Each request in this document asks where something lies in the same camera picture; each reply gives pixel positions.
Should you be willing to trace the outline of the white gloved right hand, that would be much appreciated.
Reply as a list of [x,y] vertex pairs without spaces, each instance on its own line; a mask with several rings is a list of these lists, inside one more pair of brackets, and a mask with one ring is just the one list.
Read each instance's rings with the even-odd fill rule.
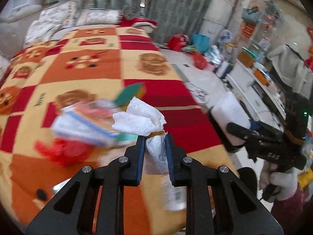
[[264,161],[263,168],[259,179],[260,190],[272,184],[278,187],[278,193],[275,199],[278,201],[288,200],[293,197],[298,188],[298,174],[300,170],[291,168],[286,172],[278,172],[278,165]]

